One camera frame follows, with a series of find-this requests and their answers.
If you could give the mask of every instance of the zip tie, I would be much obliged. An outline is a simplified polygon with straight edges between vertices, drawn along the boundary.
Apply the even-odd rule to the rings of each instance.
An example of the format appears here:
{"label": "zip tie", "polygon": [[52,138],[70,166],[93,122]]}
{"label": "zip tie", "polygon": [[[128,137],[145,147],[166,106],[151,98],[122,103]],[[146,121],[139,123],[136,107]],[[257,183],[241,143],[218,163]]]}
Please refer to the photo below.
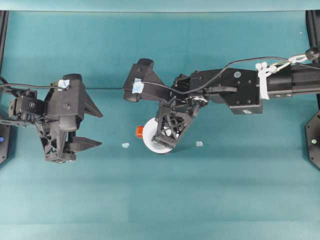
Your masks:
{"label": "zip tie", "polygon": [[275,73],[277,70],[277,67],[272,65],[268,67],[268,64],[264,61],[262,63],[257,63],[255,65],[255,68],[258,70],[258,77],[260,79],[259,81],[260,97],[262,99],[269,100],[270,97],[268,95],[267,77]]}

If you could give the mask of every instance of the black bracket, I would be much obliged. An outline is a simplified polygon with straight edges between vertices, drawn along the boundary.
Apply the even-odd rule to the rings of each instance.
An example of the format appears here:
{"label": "black bracket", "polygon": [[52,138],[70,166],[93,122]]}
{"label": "black bracket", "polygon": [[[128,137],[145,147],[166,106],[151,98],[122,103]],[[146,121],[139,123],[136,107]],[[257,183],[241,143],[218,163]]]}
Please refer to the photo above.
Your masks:
{"label": "black bracket", "polygon": [[[0,73],[5,50],[8,16],[8,11],[0,11]],[[10,125],[0,122],[0,164],[3,163],[8,157],[10,131]]]}

